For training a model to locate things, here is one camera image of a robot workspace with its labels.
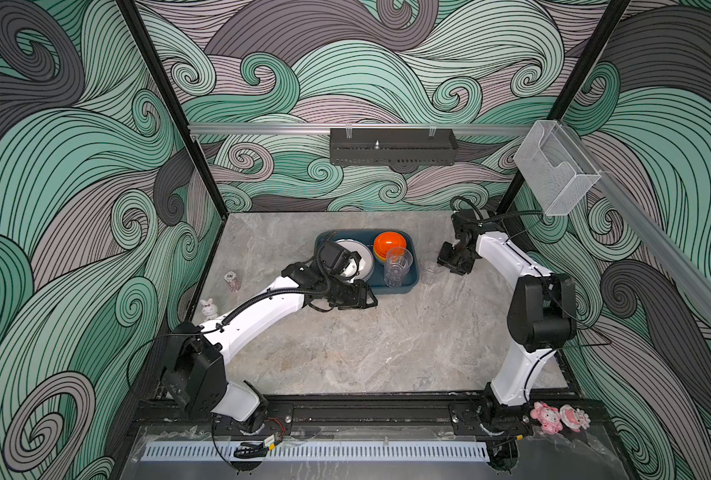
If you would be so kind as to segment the enjoy the moment plate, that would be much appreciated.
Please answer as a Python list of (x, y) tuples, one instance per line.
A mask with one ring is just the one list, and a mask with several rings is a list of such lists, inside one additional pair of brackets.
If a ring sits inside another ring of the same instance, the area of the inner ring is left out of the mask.
[(336, 243), (351, 253), (349, 264), (340, 275), (340, 278), (350, 283), (355, 280), (369, 280), (375, 269), (375, 260), (373, 260), (373, 253), (371, 253), (369, 247), (353, 239), (341, 239), (337, 240)]

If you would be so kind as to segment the clear plastic cup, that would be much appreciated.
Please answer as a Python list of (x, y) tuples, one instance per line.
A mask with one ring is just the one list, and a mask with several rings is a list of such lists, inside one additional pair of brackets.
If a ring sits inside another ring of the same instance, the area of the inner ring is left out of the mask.
[(387, 288), (400, 288), (409, 276), (411, 267), (403, 264), (385, 264), (383, 268), (383, 281)]

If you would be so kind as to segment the orange bowl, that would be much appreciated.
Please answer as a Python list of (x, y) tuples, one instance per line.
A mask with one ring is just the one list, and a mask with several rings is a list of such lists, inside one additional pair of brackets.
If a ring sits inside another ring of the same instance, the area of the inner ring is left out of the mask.
[(373, 253), (377, 252), (379, 255), (385, 255), (393, 248), (406, 248), (407, 240), (403, 235), (395, 231), (385, 231), (381, 232), (375, 240), (373, 240)]

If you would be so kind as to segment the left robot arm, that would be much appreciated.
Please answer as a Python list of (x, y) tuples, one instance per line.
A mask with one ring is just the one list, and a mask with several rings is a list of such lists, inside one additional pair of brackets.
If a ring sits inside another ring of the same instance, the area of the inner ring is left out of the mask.
[(367, 282), (345, 281), (316, 266), (289, 265), (265, 290), (202, 325), (184, 323), (167, 336), (161, 384), (192, 419), (208, 414), (259, 421), (265, 397), (247, 381), (228, 378), (228, 365), (260, 334), (317, 299), (339, 310), (377, 306)]

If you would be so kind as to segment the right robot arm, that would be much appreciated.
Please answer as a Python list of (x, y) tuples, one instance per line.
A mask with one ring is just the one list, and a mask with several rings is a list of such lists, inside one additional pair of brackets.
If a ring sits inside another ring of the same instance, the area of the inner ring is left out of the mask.
[(529, 402), (545, 364), (577, 334), (575, 281), (539, 264), (499, 231), (476, 238), (464, 235), (456, 244), (445, 242), (437, 264), (465, 275), (480, 259), (495, 267), (511, 287), (507, 312), (511, 344), (489, 388), (497, 404), (521, 406)]

